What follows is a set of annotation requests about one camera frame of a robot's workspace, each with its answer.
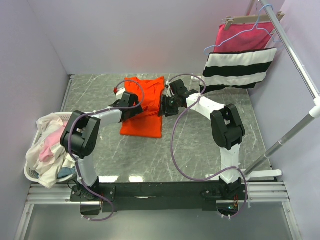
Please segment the orange t-shirt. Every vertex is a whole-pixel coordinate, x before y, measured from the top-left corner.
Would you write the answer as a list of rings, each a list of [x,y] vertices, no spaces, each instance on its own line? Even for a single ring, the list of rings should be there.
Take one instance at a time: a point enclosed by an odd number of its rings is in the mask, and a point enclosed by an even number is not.
[[[136,76],[125,78],[124,88],[127,92],[136,94],[141,102],[143,112],[122,123],[121,135],[161,138],[162,122],[158,116],[160,99],[165,88],[165,78],[139,79]]]

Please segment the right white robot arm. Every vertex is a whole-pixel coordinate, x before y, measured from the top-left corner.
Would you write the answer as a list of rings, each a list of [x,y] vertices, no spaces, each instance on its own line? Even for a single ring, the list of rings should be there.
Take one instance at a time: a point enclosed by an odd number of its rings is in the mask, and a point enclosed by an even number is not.
[[[168,93],[163,94],[160,98],[160,117],[170,117],[179,114],[179,108],[185,110],[177,118],[171,138],[170,154],[175,168],[185,178],[195,181],[204,182],[213,180],[218,177],[225,182],[219,187],[219,193],[222,198],[230,200],[237,194],[237,187],[233,184],[242,177],[239,169],[240,146],[245,136],[245,128],[235,105],[224,105],[203,96],[196,90],[188,90],[183,80],[178,79],[172,83],[166,83]],[[173,150],[174,134],[181,117],[192,110],[204,116],[211,123],[212,137],[220,150],[221,171],[203,179],[192,178],[186,175],[179,168]]]

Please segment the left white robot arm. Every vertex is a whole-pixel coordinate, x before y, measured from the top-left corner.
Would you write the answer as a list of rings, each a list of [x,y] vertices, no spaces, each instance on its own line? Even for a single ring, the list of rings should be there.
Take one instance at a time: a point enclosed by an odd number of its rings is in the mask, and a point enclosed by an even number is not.
[[[98,175],[91,160],[100,130],[143,112],[142,102],[136,94],[124,91],[116,97],[117,100],[105,109],[88,113],[79,110],[72,112],[60,138],[60,145],[75,161],[78,181],[85,185],[82,195],[88,201],[94,201],[100,195],[100,188],[95,185]]]

